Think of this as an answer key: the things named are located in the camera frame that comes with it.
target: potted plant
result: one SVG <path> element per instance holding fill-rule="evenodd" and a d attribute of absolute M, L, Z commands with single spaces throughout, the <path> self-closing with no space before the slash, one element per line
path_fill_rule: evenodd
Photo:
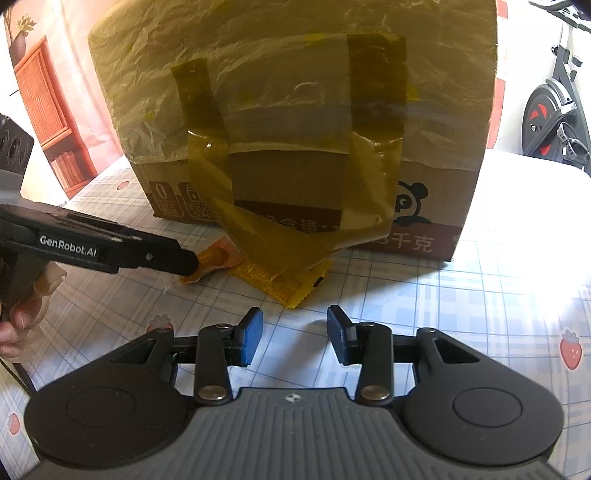
<path fill-rule="evenodd" d="M 17 22 L 18 27 L 18 34 L 16 37 L 13 38 L 12 30 L 10 27 L 10 20 L 12 18 L 12 8 L 10 8 L 5 14 L 5 22 L 7 25 L 8 36 L 10 37 L 10 47 L 8 47 L 8 51 L 10 52 L 10 58 L 12 60 L 12 66 L 14 67 L 21 59 L 25 56 L 25 52 L 27 51 L 27 44 L 25 42 L 25 38 L 32 32 L 36 22 L 33 21 L 31 15 L 23 15 L 21 19 Z"/>

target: snack packet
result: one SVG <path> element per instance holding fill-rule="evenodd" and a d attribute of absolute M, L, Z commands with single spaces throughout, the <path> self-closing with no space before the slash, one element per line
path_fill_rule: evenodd
<path fill-rule="evenodd" d="M 311 270 L 288 275 L 270 272 L 244 260 L 232 271 L 232 275 L 279 300 L 284 307 L 294 309 L 320 285 L 329 267 L 330 260 L 325 260 Z"/>
<path fill-rule="evenodd" d="M 164 291 L 168 291 L 179 285 L 197 283 L 204 276 L 221 268 L 237 266 L 242 261 L 242 254 L 227 237 L 223 236 L 216 240 L 209 247 L 197 254 L 199 267 L 192 275 L 182 277 L 173 275 L 170 284 Z"/>

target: finger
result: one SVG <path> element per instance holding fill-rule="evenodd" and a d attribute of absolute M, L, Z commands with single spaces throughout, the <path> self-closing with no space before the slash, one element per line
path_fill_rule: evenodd
<path fill-rule="evenodd" d="M 11 322 L 0 322 L 0 343 L 17 343 L 21 339 Z"/>
<path fill-rule="evenodd" d="M 11 311 L 11 322 L 19 330 L 33 326 L 42 306 L 43 301 L 41 298 L 27 300 L 16 305 Z"/>
<path fill-rule="evenodd" d="M 0 345 L 0 356 L 3 358 L 16 358 L 22 354 L 22 347 L 17 345 Z"/>

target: panda logo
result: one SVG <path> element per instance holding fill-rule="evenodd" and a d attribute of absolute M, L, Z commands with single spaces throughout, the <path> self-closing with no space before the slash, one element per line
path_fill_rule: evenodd
<path fill-rule="evenodd" d="M 394 220 L 394 223 L 399 226 L 411 226 L 415 223 L 431 224 L 431 220 L 420 216 L 421 200 L 424 200 L 429 195 L 429 190 L 422 183 L 415 182 L 412 185 L 399 181 L 398 185 L 405 188 L 408 193 L 400 193 L 396 195 L 396 205 L 394 206 L 395 213 L 406 213 Z"/>

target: exercise bike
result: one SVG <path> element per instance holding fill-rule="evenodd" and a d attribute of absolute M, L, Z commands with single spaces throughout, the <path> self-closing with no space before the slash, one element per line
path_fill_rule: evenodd
<path fill-rule="evenodd" d="M 563 25 L 560 44 L 552 46 L 556 56 L 552 78 L 537 87 L 527 101 L 521 128 L 523 154 L 572 165 L 591 176 L 591 138 L 574 82 L 576 68 L 583 62 L 563 45 L 574 28 L 591 33 L 584 23 L 591 22 L 591 17 L 574 7 L 572 0 L 530 0 L 530 4 L 566 22 L 568 30 Z"/>

